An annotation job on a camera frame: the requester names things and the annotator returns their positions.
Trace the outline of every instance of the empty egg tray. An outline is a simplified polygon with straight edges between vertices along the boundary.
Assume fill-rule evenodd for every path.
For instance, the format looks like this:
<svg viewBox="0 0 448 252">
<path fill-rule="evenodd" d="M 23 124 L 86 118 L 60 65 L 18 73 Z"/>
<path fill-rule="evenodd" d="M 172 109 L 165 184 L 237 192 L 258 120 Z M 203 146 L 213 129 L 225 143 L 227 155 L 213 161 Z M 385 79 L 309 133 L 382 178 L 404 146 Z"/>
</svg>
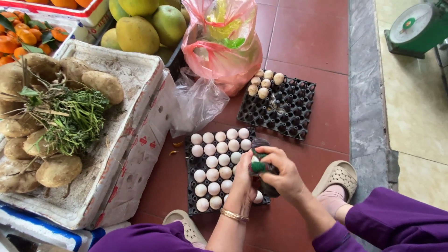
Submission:
<svg viewBox="0 0 448 252">
<path fill-rule="evenodd" d="M 255 136 L 255 129 L 254 128 L 247 128 L 249 130 L 249 137 L 248 139 L 252 142 L 252 140 L 254 140 L 256 138 Z M 194 179 L 194 172 L 196 170 L 203 170 L 205 173 L 207 173 L 207 170 L 209 169 L 205 163 L 206 159 L 207 159 L 207 155 L 204 153 L 201 157 L 195 157 L 193 156 L 193 154 L 191 153 L 191 148 L 193 147 L 193 144 L 191 143 L 191 135 L 187 135 L 185 137 L 185 160 L 187 162 L 187 171 L 188 171 L 188 186 L 187 186 L 187 197 L 188 197 L 188 214 L 190 216 L 193 216 L 195 214 L 199 214 L 199 213 L 209 213 L 209 212 L 214 212 L 214 211 L 220 211 L 220 209 L 214 210 L 212 209 L 210 206 L 208 207 L 208 209 L 205 212 L 200 212 L 196 209 L 196 203 L 198 202 L 198 200 L 200 198 L 206 198 L 208 201 L 210 201 L 210 198 L 212 197 L 212 195 L 210 195 L 208 192 L 204 197 L 197 197 L 196 194 L 194 193 L 194 188 L 200 184 L 198 182 L 196 182 L 196 180 Z M 241 144 L 241 138 L 237 138 L 237 141 Z M 216 147 L 216 145 L 218 144 L 218 142 L 215 140 L 213 141 L 213 145 Z M 201 146 L 202 148 L 204 148 L 206 145 L 206 143 L 202 143 Z M 238 150 L 238 152 L 240 153 L 244 153 L 245 151 L 243 151 L 240 147 L 240 149 Z M 231 155 L 232 152 L 231 151 L 227 151 L 227 155 Z M 216 152 L 215 153 L 215 157 L 219 157 L 219 153 Z M 233 169 L 233 167 L 236 164 L 233 164 L 232 162 L 230 162 L 227 166 L 230 169 Z M 232 174 L 230 180 L 233 181 L 234 179 L 234 175 Z M 216 181 L 220 186 L 221 183 L 223 182 L 223 179 L 220 177 L 217 181 Z M 206 187 L 208 187 L 208 185 L 211 182 L 208 179 L 205 179 L 204 182 L 202 182 L 202 184 L 204 184 Z M 224 206 L 224 196 L 226 195 L 222 190 L 219 192 L 219 197 L 221 197 L 221 199 L 223 200 L 223 206 Z M 263 201 L 260 204 L 253 204 L 253 205 L 267 205 L 271 203 L 271 199 L 269 197 L 267 197 L 266 195 L 263 195 Z"/>
<path fill-rule="evenodd" d="M 246 91 L 237 120 L 303 141 L 308 133 L 315 88 L 316 83 L 286 75 L 280 85 L 272 80 L 265 99 L 260 99 L 258 94 L 250 96 Z"/>
</svg>

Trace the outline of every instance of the weighing scale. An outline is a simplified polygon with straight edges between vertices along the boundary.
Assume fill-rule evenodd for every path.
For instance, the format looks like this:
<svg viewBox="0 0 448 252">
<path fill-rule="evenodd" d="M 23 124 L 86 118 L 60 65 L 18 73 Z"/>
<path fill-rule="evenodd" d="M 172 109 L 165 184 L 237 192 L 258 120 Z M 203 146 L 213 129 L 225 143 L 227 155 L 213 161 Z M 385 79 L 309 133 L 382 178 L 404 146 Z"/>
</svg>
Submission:
<svg viewBox="0 0 448 252">
<path fill-rule="evenodd" d="M 448 38 L 448 0 L 414 5 L 384 30 L 391 53 L 425 58 L 425 53 Z"/>
</svg>

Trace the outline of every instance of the clear plastic bag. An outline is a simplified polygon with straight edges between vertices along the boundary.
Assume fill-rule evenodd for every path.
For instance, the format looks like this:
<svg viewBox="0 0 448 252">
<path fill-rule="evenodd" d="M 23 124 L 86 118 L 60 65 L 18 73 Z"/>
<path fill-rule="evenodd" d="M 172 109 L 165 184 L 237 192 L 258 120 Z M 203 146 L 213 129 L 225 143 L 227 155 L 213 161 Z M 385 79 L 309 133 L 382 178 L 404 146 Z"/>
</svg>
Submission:
<svg viewBox="0 0 448 252">
<path fill-rule="evenodd" d="M 235 96 L 260 69 L 255 0 L 182 0 L 190 25 L 182 40 L 188 66 Z"/>
<path fill-rule="evenodd" d="M 188 67 L 180 70 L 174 97 L 179 106 L 173 111 L 170 129 L 173 138 L 201 130 L 224 110 L 230 100 L 213 80 L 199 77 Z"/>
</svg>

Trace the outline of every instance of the slipper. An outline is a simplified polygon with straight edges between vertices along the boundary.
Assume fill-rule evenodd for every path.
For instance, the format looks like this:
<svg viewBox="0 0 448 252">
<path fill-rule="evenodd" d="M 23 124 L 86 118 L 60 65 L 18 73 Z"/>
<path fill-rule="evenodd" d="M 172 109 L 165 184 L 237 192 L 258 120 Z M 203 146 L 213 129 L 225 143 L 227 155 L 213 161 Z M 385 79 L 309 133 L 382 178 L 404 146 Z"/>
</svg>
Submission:
<svg viewBox="0 0 448 252">
<path fill-rule="evenodd" d="M 353 165 L 342 160 L 331 163 L 323 173 L 317 186 L 314 188 L 313 196 L 317 197 L 329 186 L 335 184 L 341 185 L 348 193 L 349 197 L 346 200 L 348 203 L 352 199 L 356 187 L 358 186 L 358 175 L 356 174 Z"/>
<path fill-rule="evenodd" d="M 199 232 L 198 227 L 194 224 L 193 220 L 188 216 L 185 211 L 173 210 L 164 219 L 162 225 L 180 221 L 184 225 L 184 236 L 191 243 L 199 242 L 207 245 L 207 241 Z"/>
</svg>

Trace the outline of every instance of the gold bangle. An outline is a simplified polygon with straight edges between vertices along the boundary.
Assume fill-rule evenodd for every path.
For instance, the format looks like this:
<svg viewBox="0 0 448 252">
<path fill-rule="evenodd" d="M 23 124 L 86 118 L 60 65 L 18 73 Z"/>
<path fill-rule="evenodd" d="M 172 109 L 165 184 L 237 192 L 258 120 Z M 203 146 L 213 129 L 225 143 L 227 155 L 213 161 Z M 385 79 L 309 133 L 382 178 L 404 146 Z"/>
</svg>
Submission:
<svg viewBox="0 0 448 252">
<path fill-rule="evenodd" d="M 243 216 L 241 216 L 241 215 L 239 215 L 239 214 L 236 214 L 236 213 L 232 213 L 232 212 L 230 212 L 230 211 L 227 211 L 227 210 L 224 209 L 224 208 L 221 208 L 221 214 L 224 215 L 224 216 L 226 216 L 226 217 L 229 217 L 229 218 L 232 218 L 232 219 L 234 219 L 234 220 L 237 220 L 237 221 L 241 221 L 241 222 L 249 222 L 249 218 L 247 218 L 247 217 L 243 217 Z"/>
</svg>

